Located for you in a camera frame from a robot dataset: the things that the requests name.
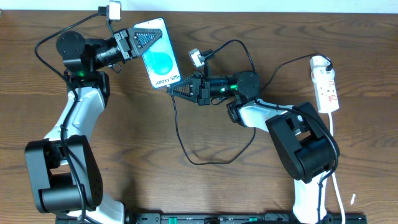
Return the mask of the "blue Galaxy smartphone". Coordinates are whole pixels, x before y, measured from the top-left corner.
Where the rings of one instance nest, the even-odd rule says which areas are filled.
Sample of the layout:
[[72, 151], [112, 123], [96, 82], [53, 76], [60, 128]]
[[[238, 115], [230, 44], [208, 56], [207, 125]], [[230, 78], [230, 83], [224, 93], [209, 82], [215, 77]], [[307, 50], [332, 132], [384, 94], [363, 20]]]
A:
[[177, 83], [181, 74], [163, 18], [156, 18], [134, 25], [134, 28], [160, 29], [162, 37], [142, 55], [150, 82], [154, 88]]

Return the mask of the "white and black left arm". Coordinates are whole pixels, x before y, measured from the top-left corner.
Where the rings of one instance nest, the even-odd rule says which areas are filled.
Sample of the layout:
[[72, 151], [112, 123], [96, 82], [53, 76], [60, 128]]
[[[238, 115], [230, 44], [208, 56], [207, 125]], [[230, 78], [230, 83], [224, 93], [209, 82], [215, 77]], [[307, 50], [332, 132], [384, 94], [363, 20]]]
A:
[[66, 28], [54, 37], [68, 101], [53, 129], [24, 151], [35, 206], [60, 223], [133, 223], [124, 204], [105, 194], [90, 139], [110, 96], [103, 68], [140, 57], [162, 31], [128, 28], [108, 39], [86, 39]]

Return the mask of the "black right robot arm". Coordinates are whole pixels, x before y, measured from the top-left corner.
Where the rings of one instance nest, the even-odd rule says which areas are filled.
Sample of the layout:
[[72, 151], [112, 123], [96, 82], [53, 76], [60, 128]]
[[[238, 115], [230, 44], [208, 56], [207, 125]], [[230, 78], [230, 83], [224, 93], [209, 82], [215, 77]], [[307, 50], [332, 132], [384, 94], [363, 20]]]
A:
[[232, 97], [226, 105], [231, 121], [269, 133], [283, 167], [294, 179], [295, 219], [301, 223], [323, 221], [325, 184], [338, 166], [340, 150], [311, 103], [266, 103], [260, 98], [259, 76], [254, 71], [222, 77], [195, 72], [169, 85], [167, 93], [200, 106], [210, 105], [215, 98]]

